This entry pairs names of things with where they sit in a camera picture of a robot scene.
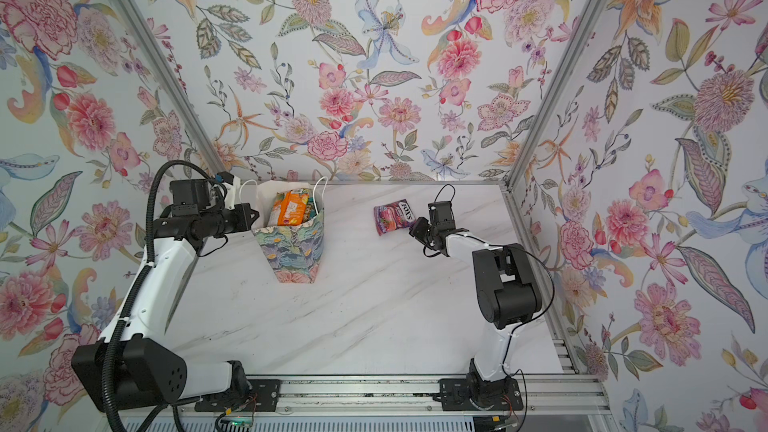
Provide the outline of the small purple Fox's candy pack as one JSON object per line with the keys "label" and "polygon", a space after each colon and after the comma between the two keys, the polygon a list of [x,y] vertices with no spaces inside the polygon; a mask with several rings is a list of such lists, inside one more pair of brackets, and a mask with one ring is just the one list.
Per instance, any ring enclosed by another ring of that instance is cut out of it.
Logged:
{"label": "small purple Fox's candy pack", "polygon": [[375,206],[373,215],[379,236],[396,230],[407,229],[416,221],[416,216],[406,199]]}

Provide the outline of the orange snack pack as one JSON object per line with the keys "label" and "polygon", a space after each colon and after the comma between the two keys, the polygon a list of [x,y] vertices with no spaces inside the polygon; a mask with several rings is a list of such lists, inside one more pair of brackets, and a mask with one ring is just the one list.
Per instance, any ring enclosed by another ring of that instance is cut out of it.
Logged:
{"label": "orange snack pack", "polygon": [[273,203],[268,226],[298,226],[312,217],[311,194],[306,188],[278,193]]}

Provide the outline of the floral paper gift bag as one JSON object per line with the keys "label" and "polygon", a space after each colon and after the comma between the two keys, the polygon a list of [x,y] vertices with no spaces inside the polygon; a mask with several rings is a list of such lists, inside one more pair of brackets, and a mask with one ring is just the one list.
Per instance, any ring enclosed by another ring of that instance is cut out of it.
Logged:
{"label": "floral paper gift bag", "polygon": [[[324,193],[328,179],[314,183],[248,180],[241,184],[240,202],[247,202],[260,213],[251,228],[278,282],[311,284],[316,280],[324,250]],[[306,188],[310,191],[312,217],[298,226],[268,226],[269,215],[278,193]]]}

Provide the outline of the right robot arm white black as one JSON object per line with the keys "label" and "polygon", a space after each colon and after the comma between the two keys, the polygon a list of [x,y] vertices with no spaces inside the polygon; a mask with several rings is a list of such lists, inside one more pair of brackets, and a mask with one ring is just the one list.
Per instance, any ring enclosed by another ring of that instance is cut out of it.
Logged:
{"label": "right robot arm white black", "polygon": [[514,392],[510,365],[516,341],[543,309],[530,255],[520,244],[493,244],[457,227],[450,201],[430,203],[428,215],[410,226],[409,235],[422,244],[426,256],[459,260],[473,273],[487,327],[469,363],[466,394],[470,403],[488,410]]}

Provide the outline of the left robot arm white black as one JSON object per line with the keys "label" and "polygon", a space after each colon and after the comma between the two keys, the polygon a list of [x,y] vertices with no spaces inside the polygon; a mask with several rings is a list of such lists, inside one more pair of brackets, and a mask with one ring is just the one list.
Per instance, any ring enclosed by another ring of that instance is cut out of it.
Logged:
{"label": "left robot arm white black", "polygon": [[247,400],[240,362],[190,363],[165,343],[173,316],[208,240],[251,230],[259,217],[230,183],[174,181],[173,202],[151,212],[145,257],[123,304],[97,341],[80,346],[72,368],[97,409],[116,413],[192,400]]}

